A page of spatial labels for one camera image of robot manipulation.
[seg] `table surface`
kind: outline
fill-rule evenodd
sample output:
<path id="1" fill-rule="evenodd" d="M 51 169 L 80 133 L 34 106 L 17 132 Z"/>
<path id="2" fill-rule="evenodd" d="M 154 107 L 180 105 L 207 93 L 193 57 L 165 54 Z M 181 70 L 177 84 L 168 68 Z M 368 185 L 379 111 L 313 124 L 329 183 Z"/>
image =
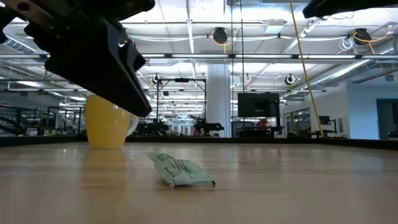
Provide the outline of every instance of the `table surface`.
<path id="1" fill-rule="evenodd" d="M 201 165 L 171 189 L 146 152 Z M 8 223 L 397 223 L 398 153 L 324 145 L 86 142 L 0 148 Z"/>

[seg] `ceiling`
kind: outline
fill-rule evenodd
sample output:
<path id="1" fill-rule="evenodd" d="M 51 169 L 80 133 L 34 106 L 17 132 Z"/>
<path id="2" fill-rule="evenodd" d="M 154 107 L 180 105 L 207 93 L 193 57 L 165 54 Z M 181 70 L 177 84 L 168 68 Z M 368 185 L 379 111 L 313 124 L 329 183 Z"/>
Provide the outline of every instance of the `ceiling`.
<path id="1" fill-rule="evenodd" d="M 135 41 L 138 50 L 143 54 L 164 54 L 164 53 L 185 53 L 185 54 L 299 54 L 297 44 L 292 44 L 295 40 L 294 23 L 290 13 L 288 4 L 277 4 L 280 1 L 274 1 L 273 4 L 253 4 L 255 0 L 243 0 L 240 13 L 240 6 L 226 7 L 224 13 L 223 0 L 189 0 L 189 16 L 192 25 L 189 26 L 187 2 L 184 0 L 156 0 L 156 6 L 149 12 L 140 13 L 134 17 L 130 17 L 122 21 L 127 33 Z M 395 8 L 368 9 L 357 12 L 349 12 L 326 17 L 325 20 L 313 25 L 316 18 L 304 19 L 302 9 L 304 4 L 294 4 L 294 15 L 297 20 L 298 32 L 309 29 L 302 36 L 302 48 L 304 54 L 355 54 L 353 48 L 342 51 L 341 41 L 348 34 L 353 34 L 355 28 L 366 28 L 373 39 L 380 39 L 389 35 L 385 39 L 375 42 L 373 46 L 376 48 L 394 37 L 398 32 L 398 25 L 395 21 L 398 19 L 398 10 Z M 276 38 L 275 34 L 266 34 L 273 29 L 277 29 L 272 25 L 272 21 L 284 21 L 279 31 L 284 38 Z M 25 35 L 23 29 L 26 26 L 24 21 L 15 20 L 12 24 L 5 28 L 7 35 L 15 37 L 18 41 L 35 48 L 40 52 L 33 41 Z M 217 45 L 211 38 L 206 36 L 211 34 L 215 27 L 224 27 L 228 35 L 228 42 L 232 43 L 226 47 Z M 193 45 L 190 45 L 189 30 L 192 30 Z M 370 54 L 367 45 L 354 45 L 355 50 L 359 54 Z M 10 47 L 0 46 L 2 54 L 20 54 L 20 52 Z M 53 78 L 62 79 L 55 74 L 48 74 L 43 68 L 42 62 L 34 62 L 29 60 L 8 60 L 16 66 L 31 70 L 33 74 L 29 78 Z M 163 78 L 175 77 L 193 77 L 193 65 L 195 66 L 195 77 L 206 78 L 207 65 L 214 63 L 206 60 L 190 60 L 178 61 L 173 65 L 164 65 L 161 59 L 150 60 L 151 66 L 144 66 L 140 69 L 142 76 L 140 80 L 144 88 L 150 88 L 152 76 L 159 74 Z M 243 75 L 251 76 L 251 81 L 246 83 L 247 88 L 263 88 L 263 89 L 286 89 L 289 88 L 284 83 L 284 78 L 292 74 L 296 78 L 303 76 L 302 64 L 298 61 L 295 63 L 286 63 L 275 61 L 273 63 L 249 62 L 218 62 L 227 63 L 230 70 L 233 67 L 233 74 L 240 75 L 240 83 L 242 83 Z M 309 79 L 313 79 L 323 72 L 338 66 L 339 63 L 307 63 Z M 296 82 L 303 82 L 304 79 L 296 79 Z M 71 83 L 51 83 L 59 88 L 78 88 Z M 195 88 L 194 83 L 181 84 L 170 83 L 170 88 Z M 180 93 L 170 93 L 169 98 L 181 98 Z"/>

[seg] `green plastic bag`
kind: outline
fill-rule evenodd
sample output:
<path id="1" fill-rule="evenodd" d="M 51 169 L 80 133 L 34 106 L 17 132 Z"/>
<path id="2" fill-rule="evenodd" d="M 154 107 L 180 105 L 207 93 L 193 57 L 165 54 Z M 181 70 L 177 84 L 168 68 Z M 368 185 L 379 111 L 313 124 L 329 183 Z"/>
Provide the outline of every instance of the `green plastic bag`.
<path id="1" fill-rule="evenodd" d="M 148 152 L 147 156 L 154 162 L 157 172 L 170 187 L 207 182 L 216 185 L 216 182 L 196 162 L 176 159 L 166 153 L 158 152 Z"/>

